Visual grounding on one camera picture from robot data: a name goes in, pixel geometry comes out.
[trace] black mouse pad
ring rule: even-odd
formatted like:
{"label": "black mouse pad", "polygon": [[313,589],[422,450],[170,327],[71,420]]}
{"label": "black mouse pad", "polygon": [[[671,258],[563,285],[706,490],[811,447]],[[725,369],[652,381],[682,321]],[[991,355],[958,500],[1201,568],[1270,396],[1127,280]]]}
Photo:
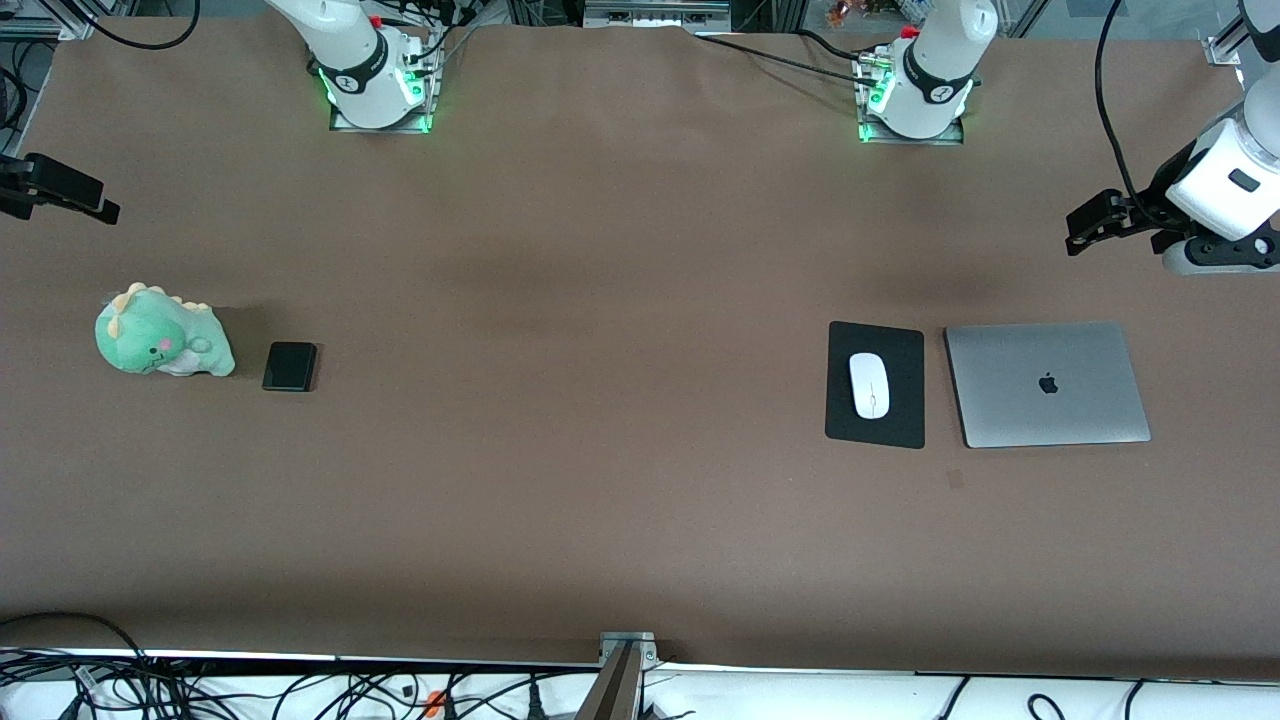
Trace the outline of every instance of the black mouse pad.
{"label": "black mouse pad", "polygon": [[[849,359],[874,352],[884,361],[888,413],[865,420],[854,410]],[[924,447],[924,333],[831,323],[827,334],[827,437],[893,447]]]}

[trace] black smartphone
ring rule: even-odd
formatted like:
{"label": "black smartphone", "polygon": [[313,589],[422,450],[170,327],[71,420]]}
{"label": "black smartphone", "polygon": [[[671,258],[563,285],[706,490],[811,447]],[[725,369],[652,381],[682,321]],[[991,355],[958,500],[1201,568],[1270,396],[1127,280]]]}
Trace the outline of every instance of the black smartphone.
{"label": "black smartphone", "polygon": [[266,355],[262,389],[308,392],[316,365],[316,346],[311,342],[273,342]]}

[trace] black plug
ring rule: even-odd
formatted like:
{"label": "black plug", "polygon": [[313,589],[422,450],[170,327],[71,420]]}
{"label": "black plug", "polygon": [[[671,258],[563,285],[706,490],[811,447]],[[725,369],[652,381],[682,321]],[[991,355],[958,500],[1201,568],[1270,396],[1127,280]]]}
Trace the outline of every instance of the black plug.
{"label": "black plug", "polygon": [[543,710],[543,693],[536,682],[529,684],[529,720],[548,720],[547,711]]}

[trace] table surface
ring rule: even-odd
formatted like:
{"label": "table surface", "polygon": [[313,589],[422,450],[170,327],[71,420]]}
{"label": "table surface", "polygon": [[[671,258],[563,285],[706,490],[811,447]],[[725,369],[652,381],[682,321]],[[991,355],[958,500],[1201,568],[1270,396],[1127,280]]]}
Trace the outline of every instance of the table surface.
{"label": "table surface", "polygon": [[[1193,42],[1110,53],[1140,178],[1238,95]],[[481,29],[425,137],[325,132],[270,14],[64,47],[26,150],[123,213],[0,219],[0,606],[211,650],[648,629],[685,661],[1280,676],[1280,286],[1065,256],[1117,182],[1092,55],[995,44],[934,149],[860,145],[840,81],[678,29]],[[104,363],[134,281],[214,305],[237,373]],[[837,319],[925,333],[924,450],[823,436]],[[943,327],[1097,319],[1151,443],[964,447]],[[276,340],[321,346],[315,392],[260,389]]]}

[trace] green dinosaur plush toy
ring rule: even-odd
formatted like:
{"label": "green dinosaur plush toy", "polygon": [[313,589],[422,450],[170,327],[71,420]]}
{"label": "green dinosaur plush toy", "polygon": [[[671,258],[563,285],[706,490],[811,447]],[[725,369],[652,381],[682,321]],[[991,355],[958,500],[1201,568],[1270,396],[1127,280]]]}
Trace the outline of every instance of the green dinosaur plush toy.
{"label": "green dinosaur plush toy", "polygon": [[209,305],[183,302],[143,283],[133,283],[102,309],[93,334],[102,357],[125,373],[224,377],[236,369],[227,333]]}

